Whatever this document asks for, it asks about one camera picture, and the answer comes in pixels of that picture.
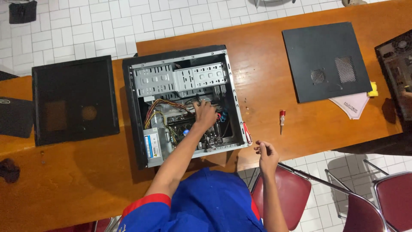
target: white paper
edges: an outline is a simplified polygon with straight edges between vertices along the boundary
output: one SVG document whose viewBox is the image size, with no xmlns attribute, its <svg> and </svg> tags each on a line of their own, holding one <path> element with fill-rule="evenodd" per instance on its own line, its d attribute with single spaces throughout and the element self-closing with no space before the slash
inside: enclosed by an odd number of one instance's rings
<svg viewBox="0 0 412 232">
<path fill-rule="evenodd" d="M 329 100 L 339 106 L 350 119 L 359 119 L 369 97 L 367 93 L 363 92 L 342 97 L 334 97 Z"/>
</svg>

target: yellow sponge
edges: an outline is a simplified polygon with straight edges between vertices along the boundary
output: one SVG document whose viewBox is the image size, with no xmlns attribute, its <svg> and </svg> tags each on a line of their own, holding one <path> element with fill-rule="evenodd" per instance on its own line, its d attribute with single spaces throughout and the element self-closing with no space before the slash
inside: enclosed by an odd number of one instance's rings
<svg viewBox="0 0 412 232">
<path fill-rule="evenodd" d="M 368 97 L 377 97 L 379 94 L 377 91 L 378 87 L 376 86 L 376 82 L 371 81 L 370 85 L 372 86 L 372 91 L 368 93 Z"/>
</svg>

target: red screwdriver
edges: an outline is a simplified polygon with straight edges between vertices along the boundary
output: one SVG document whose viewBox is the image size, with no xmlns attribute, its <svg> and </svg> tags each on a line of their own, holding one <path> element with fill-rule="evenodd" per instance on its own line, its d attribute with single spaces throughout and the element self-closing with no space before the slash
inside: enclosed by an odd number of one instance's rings
<svg viewBox="0 0 412 232">
<path fill-rule="evenodd" d="M 286 115 L 286 111 L 282 110 L 280 112 L 280 116 L 281 116 L 281 135 L 282 135 L 282 130 L 283 130 L 283 123 L 285 122 L 285 115 Z"/>
</svg>

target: power supply label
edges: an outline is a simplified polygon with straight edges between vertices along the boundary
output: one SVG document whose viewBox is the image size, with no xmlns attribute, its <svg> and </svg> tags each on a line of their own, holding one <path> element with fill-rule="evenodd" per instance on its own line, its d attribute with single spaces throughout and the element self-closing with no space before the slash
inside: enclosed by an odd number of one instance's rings
<svg viewBox="0 0 412 232">
<path fill-rule="evenodd" d="M 145 135 L 145 142 L 148 159 L 162 156 L 160 153 L 159 137 L 157 134 Z"/>
</svg>

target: orange table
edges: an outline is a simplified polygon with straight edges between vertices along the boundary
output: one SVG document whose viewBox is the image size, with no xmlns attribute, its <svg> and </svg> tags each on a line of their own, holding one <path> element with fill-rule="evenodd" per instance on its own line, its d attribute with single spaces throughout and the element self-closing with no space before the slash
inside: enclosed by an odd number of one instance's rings
<svg viewBox="0 0 412 232">
<path fill-rule="evenodd" d="M 410 9 L 412 1 L 393 0 L 140 42 L 137 49 L 142 56 L 225 44 L 249 131 L 254 140 L 273 143 L 286 160 L 402 132 L 394 109 L 386 108 L 391 97 L 374 47 L 411 29 Z M 281 34 L 284 29 L 344 21 L 352 22 L 369 77 L 379 91 L 360 120 L 349 120 L 329 100 L 296 102 Z M 45 231 L 120 215 L 143 196 L 154 171 L 136 167 L 121 64 L 113 61 L 120 134 L 43 147 L 34 146 L 33 135 L 0 136 L 0 158 L 12 158 L 21 168 L 18 182 L 0 179 L 0 224 L 6 231 Z M 31 77 L 0 82 L 0 93 L 31 99 Z M 282 136 L 280 109 L 287 111 Z M 214 154 L 193 159 L 186 176 L 203 166 L 244 170 L 258 166 L 258 160 L 252 147 Z"/>
</svg>

